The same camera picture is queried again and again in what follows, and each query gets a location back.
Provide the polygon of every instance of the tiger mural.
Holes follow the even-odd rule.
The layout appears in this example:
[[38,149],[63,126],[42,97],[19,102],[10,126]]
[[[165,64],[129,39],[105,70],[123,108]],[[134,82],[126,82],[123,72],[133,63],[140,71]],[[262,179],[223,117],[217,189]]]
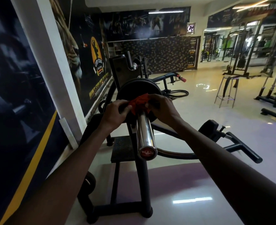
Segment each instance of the tiger mural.
[[81,63],[79,57],[79,47],[76,41],[72,37],[66,22],[64,14],[61,10],[58,0],[49,0],[53,10],[53,14],[57,23],[57,27],[60,33],[64,51],[67,57],[69,68],[71,71],[72,79],[76,87],[78,95],[81,93],[80,79],[82,78]]

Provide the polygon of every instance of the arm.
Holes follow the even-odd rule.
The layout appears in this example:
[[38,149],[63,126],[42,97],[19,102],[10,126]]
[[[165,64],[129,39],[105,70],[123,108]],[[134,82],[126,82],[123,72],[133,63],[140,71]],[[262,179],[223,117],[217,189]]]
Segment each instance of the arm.
[[125,120],[132,106],[120,114],[126,100],[107,106],[99,127],[42,184],[42,186],[6,221],[5,225],[64,224],[80,191],[85,175],[106,137]]
[[[171,99],[159,95],[149,95],[149,98],[152,112],[191,147],[245,224],[275,223],[275,183],[186,123]],[[152,101],[159,102],[160,107],[155,107]]]

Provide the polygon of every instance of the white cable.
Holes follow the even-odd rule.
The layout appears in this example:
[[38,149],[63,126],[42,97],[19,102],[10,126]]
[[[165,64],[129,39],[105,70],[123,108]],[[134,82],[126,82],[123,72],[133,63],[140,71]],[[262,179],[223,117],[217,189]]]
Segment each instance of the white cable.
[[72,6],[72,0],[70,0],[70,12],[69,12],[68,30],[69,30],[69,26],[70,26],[71,6]]

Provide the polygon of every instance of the hand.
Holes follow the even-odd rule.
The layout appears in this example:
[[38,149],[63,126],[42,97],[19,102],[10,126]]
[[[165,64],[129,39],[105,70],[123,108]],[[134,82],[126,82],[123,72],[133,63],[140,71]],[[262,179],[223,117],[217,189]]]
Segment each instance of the hand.
[[127,114],[132,109],[132,106],[127,106],[122,113],[119,113],[119,106],[128,103],[129,101],[126,100],[116,100],[113,103],[109,104],[106,107],[106,111],[103,114],[103,118],[101,120],[101,123],[99,125],[99,128],[101,128],[104,131],[107,131],[108,134],[110,134],[113,130],[117,129],[125,120],[127,117]]
[[151,109],[160,121],[171,128],[173,128],[173,125],[178,121],[181,121],[181,116],[175,109],[170,98],[157,94],[148,95],[148,98],[150,99],[148,108]]

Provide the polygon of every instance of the yellow stripe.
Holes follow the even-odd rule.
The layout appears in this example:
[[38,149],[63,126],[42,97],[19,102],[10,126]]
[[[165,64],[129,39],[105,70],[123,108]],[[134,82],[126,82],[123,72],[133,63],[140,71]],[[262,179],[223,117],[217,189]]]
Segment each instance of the yellow stripe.
[[52,128],[54,126],[55,123],[55,119],[56,119],[56,115],[57,115],[57,111],[55,111],[55,113],[53,114],[53,117],[50,121],[50,123],[48,124],[48,127],[45,131],[45,133],[43,134],[43,137],[37,147],[37,150],[30,162],[30,165],[28,166],[28,169],[26,170],[26,173],[24,174],[23,179],[21,180],[5,214],[3,215],[3,218],[0,222],[0,225],[3,225],[6,220],[18,209],[18,207],[20,206],[20,203],[22,201],[22,199],[24,198],[24,195],[28,189],[28,186],[30,185],[30,182],[33,178],[33,175],[35,174],[35,171],[37,169],[38,163],[41,159],[41,156],[43,154],[43,151],[45,149],[45,146],[47,144],[47,141],[50,137],[50,133],[52,132]]

